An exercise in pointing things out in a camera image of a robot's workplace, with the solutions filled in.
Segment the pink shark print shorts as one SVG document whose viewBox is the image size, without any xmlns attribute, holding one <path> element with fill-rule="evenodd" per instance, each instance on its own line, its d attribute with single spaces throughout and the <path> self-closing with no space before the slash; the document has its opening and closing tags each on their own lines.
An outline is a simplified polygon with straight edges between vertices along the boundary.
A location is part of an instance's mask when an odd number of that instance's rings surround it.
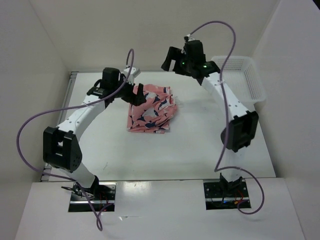
<svg viewBox="0 0 320 240">
<path fill-rule="evenodd" d="M 164 134 L 170 129 L 170 120 L 178 111 L 171 87 L 146 84 L 143 86 L 143 95 L 145 103 L 129 106 L 127 130 L 133 133 Z"/>
</svg>

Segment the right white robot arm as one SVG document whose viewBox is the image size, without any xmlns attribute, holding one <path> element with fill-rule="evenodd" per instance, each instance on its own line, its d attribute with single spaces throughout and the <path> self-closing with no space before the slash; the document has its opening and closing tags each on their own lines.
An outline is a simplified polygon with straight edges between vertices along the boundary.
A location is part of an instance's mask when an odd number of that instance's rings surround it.
<svg viewBox="0 0 320 240">
<path fill-rule="evenodd" d="M 241 162 L 244 152 L 256 135 L 259 116 L 245 107 L 223 80 L 223 68 L 207 61 L 200 40 L 187 39 L 182 49 L 171 46 L 161 69 L 197 80 L 226 113 L 226 126 L 220 134 L 223 152 L 215 171 L 219 172 L 219 191 L 230 197 L 242 183 Z"/>
</svg>

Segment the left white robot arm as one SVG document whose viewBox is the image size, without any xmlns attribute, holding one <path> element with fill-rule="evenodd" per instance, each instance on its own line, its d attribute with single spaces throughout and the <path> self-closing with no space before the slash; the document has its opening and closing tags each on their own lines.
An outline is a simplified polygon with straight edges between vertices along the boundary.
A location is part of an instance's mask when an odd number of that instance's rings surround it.
<svg viewBox="0 0 320 240">
<path fill-rule="evenodd" d="M 80 105 L 65 121 L 56 127 L 47 127 L 43 132 L 43 160 L 61 170 L 82 186 L 82 194 L 89 200 L 100 194 L 99 179 L 83 164 L 80 138 L 94 119 L 116 98 L 139 106 L 146 102 L 143 84 L 135 85 L 140 74 L 136 67 L 126 67 L 123 71 L 106 67 L 101 79 L 88 90 Z"/>
</svg>

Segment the white plastic basket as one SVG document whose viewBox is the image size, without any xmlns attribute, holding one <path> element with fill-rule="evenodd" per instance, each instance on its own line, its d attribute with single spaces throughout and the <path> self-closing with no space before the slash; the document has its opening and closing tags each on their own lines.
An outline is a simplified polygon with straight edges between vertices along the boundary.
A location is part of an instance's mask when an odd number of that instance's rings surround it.
<svg viewBox="0 0 320 240">
<path fill-rule="evenodd" d="M 266 93 L 255 62 L 247 56 L 230 56 L 222 73 L 226 82 L 241 103 L 255 104 L 266 100 Z"/>
</svg>

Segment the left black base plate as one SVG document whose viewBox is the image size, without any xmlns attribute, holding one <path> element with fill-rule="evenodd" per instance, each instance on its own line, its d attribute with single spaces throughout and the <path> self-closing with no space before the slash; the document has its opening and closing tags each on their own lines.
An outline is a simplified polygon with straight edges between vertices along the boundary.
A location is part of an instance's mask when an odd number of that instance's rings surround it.
<svg viewBox="0 0 320 240">
<path fill-rule="evenodd" d="M 107 183 L 100 184 L 99 186 L 102 188 L 102 192 L 98 193 L 97 195 L 93 195 L 89 192 L 87 193 L 94 210 L 97 213 L 100 211 L 114 212 L 116 184 Z M 68 207 L 69 213 L 84 213 L 92 211 L 84 193 L 77 184 L 74 184 L 72 187 L 62 186 L 61 188 L 71 192 Z"/>
</svg>

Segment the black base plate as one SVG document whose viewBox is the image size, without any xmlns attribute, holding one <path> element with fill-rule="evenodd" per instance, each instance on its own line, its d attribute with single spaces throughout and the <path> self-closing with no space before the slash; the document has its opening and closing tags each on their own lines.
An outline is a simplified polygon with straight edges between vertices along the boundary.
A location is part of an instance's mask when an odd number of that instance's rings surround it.
<svg viewBox="0 0 320 240">
<path fill-rule="evenodd" d="M 243 180 L 240 186 L 225 193 L 220 185 L 219 180 L 203 182 L 204 199 L 206 210 L 231 210 L 250 209 L 251 203 L 247 184 Z"/>
<path fill-rule="evenodd" d="M 89 192 L 87 193 L 94 210 L 97 213 L 100 211 L 114 212 L 116 184 L 107 183 L 100 184 L 99 186 L 102 188 L 102 192 L 98 193 L 97 195 L 93 195 Z M 62 186 L 61 188 L 71 192 L 68 207 L 69 213 L 84 213 L 92 211 L 84 193 L 77 184 L 74 184 L 72 187 Z"/>
</svg>

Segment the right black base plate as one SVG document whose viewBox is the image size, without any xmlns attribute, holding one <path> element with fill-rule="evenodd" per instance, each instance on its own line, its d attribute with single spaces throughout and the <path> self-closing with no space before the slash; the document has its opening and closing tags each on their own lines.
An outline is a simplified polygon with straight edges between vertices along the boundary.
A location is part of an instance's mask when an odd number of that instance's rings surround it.
<svg viewBox="0 0 320 240">
<path fill-rule="evenodd" d="M 240 186 L 225 193 L 220 185 L 219 180 L 203 182 L 204 199 L 206 210 L 231 210 L 250 209 L 251 203 L 247 184 L 243 180 Z"/>
</svg>

